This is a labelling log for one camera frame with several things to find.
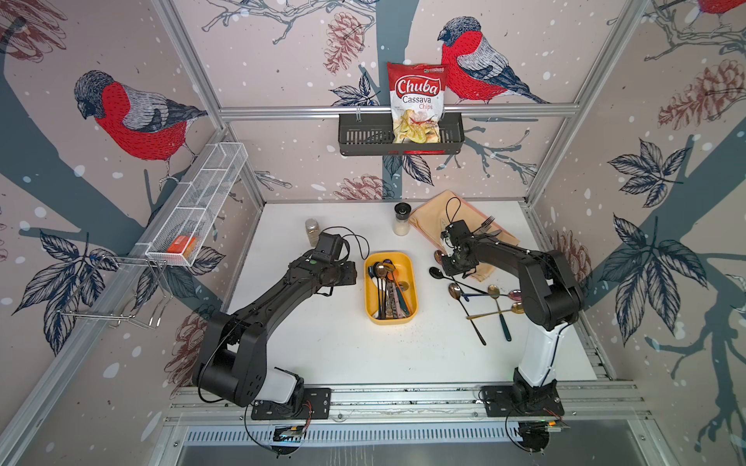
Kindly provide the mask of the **blue metal spoon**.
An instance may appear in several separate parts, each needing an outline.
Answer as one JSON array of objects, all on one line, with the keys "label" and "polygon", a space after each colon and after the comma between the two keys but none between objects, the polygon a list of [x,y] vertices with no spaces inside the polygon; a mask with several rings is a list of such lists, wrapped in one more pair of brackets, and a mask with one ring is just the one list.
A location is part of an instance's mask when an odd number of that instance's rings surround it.
[{"label": "blue metal spoon", "polygon": [[380,297],[380,280],[376,272],[376,265],[371,264],[367,268],[368,275],[374,285],[375,295],[376,295],[376,313],[375,318],[376,320],[380,320],[381,318],[381,297]]}]

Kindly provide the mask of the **gold spoon teal handle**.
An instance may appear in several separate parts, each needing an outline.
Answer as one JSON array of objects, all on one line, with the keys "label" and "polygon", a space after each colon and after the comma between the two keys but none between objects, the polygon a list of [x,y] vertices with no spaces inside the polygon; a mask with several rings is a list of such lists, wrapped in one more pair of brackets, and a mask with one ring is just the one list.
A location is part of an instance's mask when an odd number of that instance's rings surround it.
[{"label": "gold spoon teal handle", "polygon": [[[489,294],[489,296],[491,296],[491,298],[493,298],[493,301],[495,301],[495,306],[497,306],[497,309],[501,309],[500,305],[499,305],[499,302],[498,302],[498,299],[501,296],[501,292],[500,292],[499,288],[496,285],[489,285],[488,286],[488,294]],[[510,329],[508,327],[506,318],[503,315],[498,315],[498,316],[499,316],[499,322],[500,322],[500,325],[501,325],[501,328],[502,328],[502,331],[503,331],[503,336],[504,336],[504,338],[505,338],[505,340],[507,342],[511,342],[512,341],[512,334],[511,334]]]}]

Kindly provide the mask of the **copper spoon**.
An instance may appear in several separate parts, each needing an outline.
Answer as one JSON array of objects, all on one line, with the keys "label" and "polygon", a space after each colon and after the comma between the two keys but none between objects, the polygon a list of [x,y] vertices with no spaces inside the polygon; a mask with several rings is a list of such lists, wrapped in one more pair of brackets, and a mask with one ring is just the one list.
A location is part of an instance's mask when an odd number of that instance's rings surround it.
[{"label": "copper spoon", "polygon": [[378,282],[379,289],[379,320],[386,320],[388,304],[387,304],[387,278],[388,270],[382,262],[376,262],[374,264],[374,273]]}]

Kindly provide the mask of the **yellow plastic storage box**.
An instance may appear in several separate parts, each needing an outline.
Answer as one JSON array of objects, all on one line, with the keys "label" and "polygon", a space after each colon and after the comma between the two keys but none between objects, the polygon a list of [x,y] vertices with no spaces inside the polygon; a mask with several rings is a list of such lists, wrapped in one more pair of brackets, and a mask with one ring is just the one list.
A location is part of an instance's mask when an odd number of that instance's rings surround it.
[{"label": "yellow plastic storage box", "polygon": [[[399,320],[393,320],[390,317],[390,311],[387,311],[387,319],[386,320],[376,320],[375,313],[376,313],[376,295],[374,290],[374,285],[368,275],[368,266],[371,264],[375,264],[376,262],[382,262],[385,259],[392,260],[392,263],[394,266],[396,266],[396,281],[398,283],[400,282],[406,282],[409,283],[410,287],[408,291],[403,291],[403,294],[405,296],[405,299],[407,301],[407,304],[409,305],[409,309],[411,312],[411,316],[409,318],[400,318]],[[402,325],[406,324],[408,322],[411,322],[415,316],[417,316],[417,312],[419,309],[419,302],[418,302],[418,295],[417,295],[417,289],[416,289],[416,281],[415,281],[415,273],[414,273],[414,267],[412,260],[407,254],[404,254],[404,252],[375,252],[375,254],[371,254],[367,260],[365,260],[364,266],[363,266],[363,279],[364,279],[364,309],[365,314],[369,317],[369,320],[371,322],[374,322],[379,325]],[[387,290],[391,287],[394,288],[394,285],[389,281],[387,278]]]}]

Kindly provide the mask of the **steel spoon patterned handle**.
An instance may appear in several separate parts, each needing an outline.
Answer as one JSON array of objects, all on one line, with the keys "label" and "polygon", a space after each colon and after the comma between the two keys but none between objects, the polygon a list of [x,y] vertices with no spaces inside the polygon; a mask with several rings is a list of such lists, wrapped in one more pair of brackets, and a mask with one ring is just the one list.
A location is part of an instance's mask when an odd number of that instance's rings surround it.
[{"label": "steel spoon patterned handle", "polygon": [[390,311],[390,317],[393,320],[399,320],[403,317],[398,292],[395,287],[393,289],[389,287],[387,290],[387,309]]}]

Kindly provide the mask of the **purple spoon black handle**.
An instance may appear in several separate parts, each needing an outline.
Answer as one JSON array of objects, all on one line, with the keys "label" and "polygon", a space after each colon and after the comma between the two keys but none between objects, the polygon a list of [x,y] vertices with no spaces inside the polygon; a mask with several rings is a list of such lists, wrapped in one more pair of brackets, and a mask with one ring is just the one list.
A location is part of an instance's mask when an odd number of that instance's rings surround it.
[{"label": "purple spoon black handle", "polygon": [[393,274],[396,273],[396,266],[394,266],[394,264],[392,263],[392,260],[385,259],[383,261],[383,265],[387,269],[388,272],[393,273]]}]

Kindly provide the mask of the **orange plastic spoon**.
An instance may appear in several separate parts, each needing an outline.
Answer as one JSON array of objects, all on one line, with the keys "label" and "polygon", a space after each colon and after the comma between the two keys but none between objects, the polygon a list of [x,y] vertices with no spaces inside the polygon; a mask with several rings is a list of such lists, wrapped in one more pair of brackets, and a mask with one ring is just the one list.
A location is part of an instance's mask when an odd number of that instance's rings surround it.
[{"label": "orange plastic spoon", "polygon": [[398,311],[397,311],[398,317],[409,318],[411,316],[411,312],[409,309],[409,305],[407,304],[407,301],[403,294],[403,291],[398,281],[396,281],[396,272],[390,271],[388,273],[388,279],[394,285],[394,294],[396,295],[396,300],[398,302]]}]

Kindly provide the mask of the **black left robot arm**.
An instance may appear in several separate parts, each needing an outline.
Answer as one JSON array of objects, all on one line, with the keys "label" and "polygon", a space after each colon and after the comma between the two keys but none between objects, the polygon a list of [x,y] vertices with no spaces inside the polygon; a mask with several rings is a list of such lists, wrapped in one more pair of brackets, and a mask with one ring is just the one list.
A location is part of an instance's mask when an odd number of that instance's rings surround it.
[{"label": "black left robot arm", "polygon": [[208,320],[194,363],[192,383],[239,407],[260,399],[268,386],[267,344],[272,333],[305,300],[327,287],[357,282],[353,261],[342,250],[349,242],[323,232],[317,246],[289,264],[285,274],[263,295],[233,314]]}]

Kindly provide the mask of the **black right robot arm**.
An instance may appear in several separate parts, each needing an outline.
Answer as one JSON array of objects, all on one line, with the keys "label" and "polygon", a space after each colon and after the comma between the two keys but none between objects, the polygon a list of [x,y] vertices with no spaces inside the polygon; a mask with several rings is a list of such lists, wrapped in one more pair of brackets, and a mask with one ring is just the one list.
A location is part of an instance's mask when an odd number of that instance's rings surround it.
[{"label": "black right robot arm", "polygon": [[562,252],[540,252],[501,242],[493,233],[469,230],[465,221],[445,227],[441,238],[449,247],[442,258],[448,276],[466,274],[489,264],[517,277],[525,315],[532,322],[526,349],[514,371],[511,396],[526,405],[555,396],[555,363],[565,330],[584,308],[584,296]]}]

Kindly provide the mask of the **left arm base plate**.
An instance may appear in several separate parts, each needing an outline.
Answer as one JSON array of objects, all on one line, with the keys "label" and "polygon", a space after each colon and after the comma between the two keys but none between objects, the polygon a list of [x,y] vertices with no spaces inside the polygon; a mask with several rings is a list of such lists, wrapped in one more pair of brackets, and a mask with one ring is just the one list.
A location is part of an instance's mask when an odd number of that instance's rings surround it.
[{"label": "left arm base plate", "polygon": [[307,419],[328,419],[330,388],[303,388],[295,393],[286,403],[258,400],[251,408],[252,421],[307,421]]}]

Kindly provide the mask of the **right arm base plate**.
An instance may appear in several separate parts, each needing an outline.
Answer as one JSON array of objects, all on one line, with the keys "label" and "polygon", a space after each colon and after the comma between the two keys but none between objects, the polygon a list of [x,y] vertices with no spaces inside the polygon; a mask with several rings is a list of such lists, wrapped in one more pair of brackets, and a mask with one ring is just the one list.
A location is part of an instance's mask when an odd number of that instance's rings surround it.
[{"label": "right arm base plate", "polygon": [[478,400],[485,406],[488,417],[563,417],[565,408],[553,381],[541,388],[523,384],[482,386]]}]

